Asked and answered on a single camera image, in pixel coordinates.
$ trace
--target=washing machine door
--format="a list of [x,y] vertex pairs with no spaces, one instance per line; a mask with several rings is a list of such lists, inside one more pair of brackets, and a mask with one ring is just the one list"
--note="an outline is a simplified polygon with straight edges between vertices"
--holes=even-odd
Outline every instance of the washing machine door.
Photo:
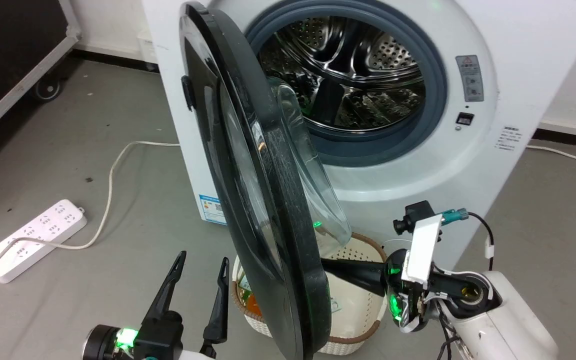
[[237,25],[190,3],[180,31],[186,101],[240,263],[281,353],[310,359],[331,328],[320,253],[345,245],[350,226],[294,92],[266,78]]

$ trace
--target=power outlet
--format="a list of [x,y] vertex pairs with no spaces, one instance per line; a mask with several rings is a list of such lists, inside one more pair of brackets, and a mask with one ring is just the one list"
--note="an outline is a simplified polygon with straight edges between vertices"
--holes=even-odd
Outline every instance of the power outlet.
[[[61,200],[0,242],[0,253],[16,239],[31,238],[61,244],[87,223],[83,210],[69,200]],[[21,240],[0,259],[0,283],[9,283],[39,259],[55,250],[54,246]]]

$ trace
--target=concrete floor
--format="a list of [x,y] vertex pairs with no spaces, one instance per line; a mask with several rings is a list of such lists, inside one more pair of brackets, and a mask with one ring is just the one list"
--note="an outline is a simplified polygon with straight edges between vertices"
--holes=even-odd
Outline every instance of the concrete floor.
[[[87,242],[101,219],[110,165],[135,140],[177,141],[159,76],[84,62],[63,94],[40,107],[0,151],[0,239],[70,199],[89,223],[68,244]],[[576,154],[574,146],[546,144]],[[183,316],[184,348],[199,350],[220,258],[235,256],[227,228],[200,220],[178,148],[133,149],[116,172],[114,191],[98,243],[55,250],[0,284],[0,360],[74,360],[94,325],[138,328],[180,250],[189,258],[171,309]],[[576,358],[576,161],[526,151],[487,219],[497,241],[496,269],[546,325],[560,359]],[[485,268],[482,243],[480,232],[460,269]],[[274,342],[252,330],[234,306],[229,320],[228,341],[216,347],[220,359],[281,359]],[[349,359],[437,357],[438,326],[403,335],[385,320]]]

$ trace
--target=laundry basket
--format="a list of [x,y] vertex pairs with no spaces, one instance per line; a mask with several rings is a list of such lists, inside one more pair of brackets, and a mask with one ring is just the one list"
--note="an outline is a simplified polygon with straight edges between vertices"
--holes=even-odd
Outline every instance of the laundry basket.
[[[327,258],[382,263],[386,261],[387,256],[374,240],[354,232],[352,239],[344,248]],[[240,264],[240,258],[237,257],[232,269],[231,295],[233,300],[254,330],[272,337],[263,317],[250,312],[244,306],[238,291],[238,283],[243,276],[244,270]],[[363,290],[334,275],[328,274],[328,282],[330,297],[338,303],[340,309],[332,314],[330,337],[319,352],[332,355],[352,354],[377,331],[386,312],[388,301],[386,298]]]

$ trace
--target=caster wheel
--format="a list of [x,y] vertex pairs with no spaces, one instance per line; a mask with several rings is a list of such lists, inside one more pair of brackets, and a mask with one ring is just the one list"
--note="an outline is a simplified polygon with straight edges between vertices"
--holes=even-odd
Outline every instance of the caster wheel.
[[30,89],[30,96],[42,103],[55,100],[62,93],[62,81],[50,77],[42,77]]

